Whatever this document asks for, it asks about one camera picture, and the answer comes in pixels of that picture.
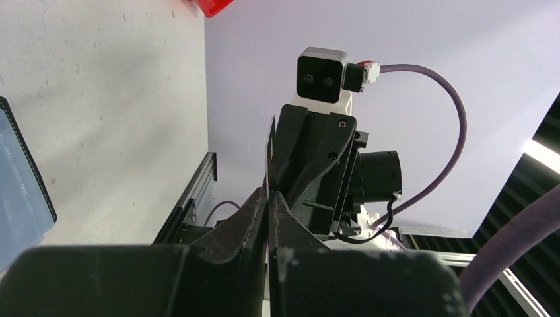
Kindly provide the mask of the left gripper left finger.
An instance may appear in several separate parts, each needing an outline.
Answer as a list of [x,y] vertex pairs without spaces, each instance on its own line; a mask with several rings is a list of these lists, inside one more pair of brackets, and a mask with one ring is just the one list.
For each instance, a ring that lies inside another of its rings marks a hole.
[[30,249],[1,281],[1,315],[260,316],[266,202],[255,189],[188,245]]

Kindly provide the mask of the black VIP credit card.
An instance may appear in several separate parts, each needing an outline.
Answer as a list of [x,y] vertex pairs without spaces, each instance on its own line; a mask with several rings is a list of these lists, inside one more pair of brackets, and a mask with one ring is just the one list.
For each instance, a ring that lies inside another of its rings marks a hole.
[[274,171],[273,171],[273,141],[276,132],[276,117],[272,115],[271,123],[268,128],[267,143],[265,148],[265,181],[266,181],[266,196],[267,202],[271,197],[271,190],[275,185]]

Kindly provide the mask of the black leather card holder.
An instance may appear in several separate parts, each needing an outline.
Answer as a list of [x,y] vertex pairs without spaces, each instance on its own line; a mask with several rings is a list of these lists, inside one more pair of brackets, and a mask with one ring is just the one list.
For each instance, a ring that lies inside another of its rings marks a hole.
[[6,98],[1,97],[1,273],[57,221],[46,185]]

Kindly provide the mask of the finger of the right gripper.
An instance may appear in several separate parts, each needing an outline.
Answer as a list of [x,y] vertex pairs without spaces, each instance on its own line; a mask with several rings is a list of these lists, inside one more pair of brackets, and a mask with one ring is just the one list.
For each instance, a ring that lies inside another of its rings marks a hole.
[[353,116],[308,111],[300,139],[301,171],[291,190],[284,193],[289,208],[297,206],[311,185],[337,164],[356,126]]
[[286,104],[282,107],[273,141],[272,190],[288,193],[301,171],[299,148],[308,109]]

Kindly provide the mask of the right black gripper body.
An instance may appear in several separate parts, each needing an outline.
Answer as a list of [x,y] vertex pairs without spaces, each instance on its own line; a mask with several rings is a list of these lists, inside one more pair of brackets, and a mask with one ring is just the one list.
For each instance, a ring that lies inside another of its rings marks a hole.
[[362,233],[358,214],[366,203],[386,203],[385,221],[376,225],[373,238],[386,233],[394,220],[393,206],[402,198],[402,170],[398,152],[360,152],[368,133],[356,131],[341,155],[329,153],[335,161],[317,189],[304,197],[302,222],[319,240],[358,241]]

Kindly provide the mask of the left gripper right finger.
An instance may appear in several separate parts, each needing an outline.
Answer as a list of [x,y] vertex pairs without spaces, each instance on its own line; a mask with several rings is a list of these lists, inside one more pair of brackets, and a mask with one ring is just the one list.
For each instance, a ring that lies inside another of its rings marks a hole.
[[415,251],[332,250],[268,199],[272,316],[467,316],[455,273]]

